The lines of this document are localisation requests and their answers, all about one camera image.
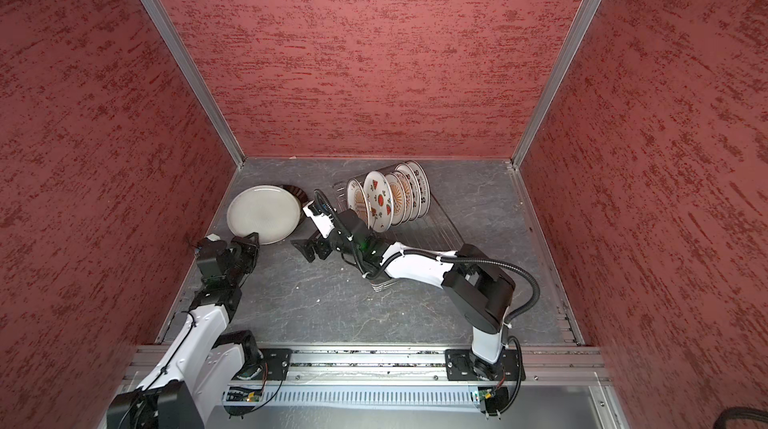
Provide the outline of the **brown striped rim plate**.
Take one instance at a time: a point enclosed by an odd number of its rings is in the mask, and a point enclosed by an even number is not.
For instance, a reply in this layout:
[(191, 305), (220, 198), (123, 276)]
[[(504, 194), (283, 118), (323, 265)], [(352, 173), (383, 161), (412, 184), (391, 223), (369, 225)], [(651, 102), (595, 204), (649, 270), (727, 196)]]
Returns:
[(291, 194), (294, 197), (294, 199), (298, 204), (300, 213), (303, 213), (303, 207), (309, 201), (309, 197), (307, 193), (301, 188), (294, 185), (282, 185), (281, 188), (287, 191), (289, 194)]

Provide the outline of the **plain white large plate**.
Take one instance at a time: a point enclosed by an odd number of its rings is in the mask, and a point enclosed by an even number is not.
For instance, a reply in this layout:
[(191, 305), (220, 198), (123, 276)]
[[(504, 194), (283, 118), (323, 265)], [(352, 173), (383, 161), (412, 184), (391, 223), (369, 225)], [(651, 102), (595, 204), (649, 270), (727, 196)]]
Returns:
[(299, 200), (278, 186), (249, 188), (235, 197), (227, 209), (227, 225), (233, 235), (257, 233), (261, 245), (288, 238), (299, 226), (302, 209)]

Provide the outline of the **watermelon pattern white plate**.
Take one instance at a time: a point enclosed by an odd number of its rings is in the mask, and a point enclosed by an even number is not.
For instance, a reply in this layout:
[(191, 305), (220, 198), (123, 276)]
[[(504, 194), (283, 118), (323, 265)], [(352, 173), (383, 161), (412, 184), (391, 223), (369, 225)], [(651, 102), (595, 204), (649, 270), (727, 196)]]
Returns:
[(369, 204), (370, 227), (377, 233), (386, 232), (392, 225), (394, 207), (391, 187), (378, 171), (367, 174), (364, 193)]

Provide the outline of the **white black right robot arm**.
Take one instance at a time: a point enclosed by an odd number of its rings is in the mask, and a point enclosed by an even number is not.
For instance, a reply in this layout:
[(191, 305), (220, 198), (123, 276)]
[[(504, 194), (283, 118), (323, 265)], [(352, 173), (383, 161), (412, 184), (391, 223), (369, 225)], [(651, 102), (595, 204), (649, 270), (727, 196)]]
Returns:
[(499, 362), (516, 284), (495, 261), (484, 259), (469, 244), (458, 251), (440, 252), (389, 241), (352, 210), (324, 212), (313, 201), (303, 212), (316, 230), (292, 245), (308, 262), (337, 253), (374, 287), (410, 280), (441, 289), (473, 328), (473, 363), (490, 367)]

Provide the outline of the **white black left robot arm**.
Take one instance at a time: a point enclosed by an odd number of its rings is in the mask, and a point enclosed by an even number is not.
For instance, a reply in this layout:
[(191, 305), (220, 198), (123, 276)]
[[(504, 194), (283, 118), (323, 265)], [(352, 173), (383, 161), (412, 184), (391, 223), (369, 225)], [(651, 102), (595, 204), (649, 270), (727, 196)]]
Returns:
[(109, 428), (203, 428), (231, 380), (266, 383), (267, 367), (253, 333), (226, 331), (259, 249), (256, 232), (229, 242), (209, 235), (197, 243), (202, 286), (184, 312), (184, 326), (136, 389), (113, 399), (106, 413)]

